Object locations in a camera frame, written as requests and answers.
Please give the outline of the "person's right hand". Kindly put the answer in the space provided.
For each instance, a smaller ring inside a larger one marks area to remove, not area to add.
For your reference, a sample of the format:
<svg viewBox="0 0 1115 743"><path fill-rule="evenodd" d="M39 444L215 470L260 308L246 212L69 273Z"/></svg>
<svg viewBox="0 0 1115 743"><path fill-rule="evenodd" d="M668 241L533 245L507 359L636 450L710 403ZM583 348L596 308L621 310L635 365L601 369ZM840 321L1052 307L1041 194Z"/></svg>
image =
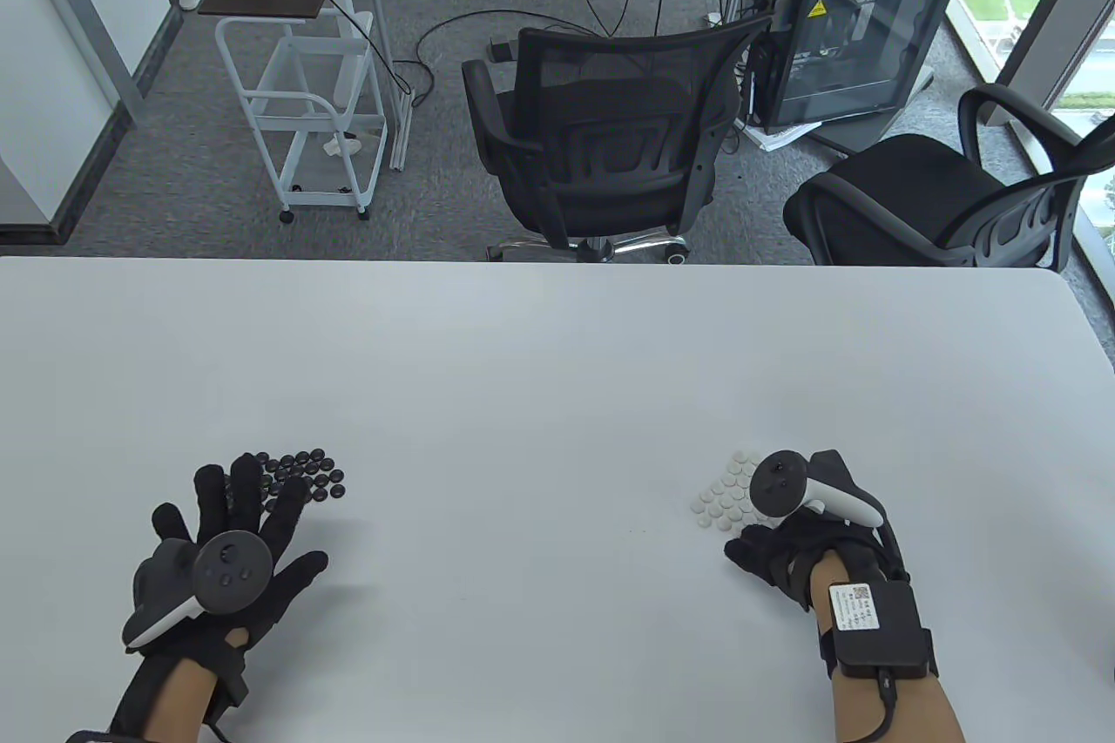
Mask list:
<svg viewBox="0 0 1115 743"><path fill-rule="evenodd" d="M780 589L804 611L814 608L812 576L828 553L836 554L852 583L908 581L901 552L872 529L799 510L775 528L747 525L724 547L741 571Z"/></svg>

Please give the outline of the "person's left hand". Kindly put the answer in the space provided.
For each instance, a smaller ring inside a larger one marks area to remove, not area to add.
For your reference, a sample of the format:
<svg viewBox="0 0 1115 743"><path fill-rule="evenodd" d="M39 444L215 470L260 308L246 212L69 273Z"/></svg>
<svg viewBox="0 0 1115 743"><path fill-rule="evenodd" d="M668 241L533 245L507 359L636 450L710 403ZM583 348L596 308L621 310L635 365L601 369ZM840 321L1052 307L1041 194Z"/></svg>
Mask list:
<svg viewBox="0 0 1115 743"><path fill-rule="evenodd" d="M134 611L122 640L144 657L144 675L165 681L191 660L216 677L209 718L248 698L246 655L287 615L329 565L322 551L303 553L279 569L294 539L310 489L300 479L263 496L266 472L251 454L231 467L209 464L193 477L198 531L191 533L180 508L152 512L155 551L132 580Z"/></svg>

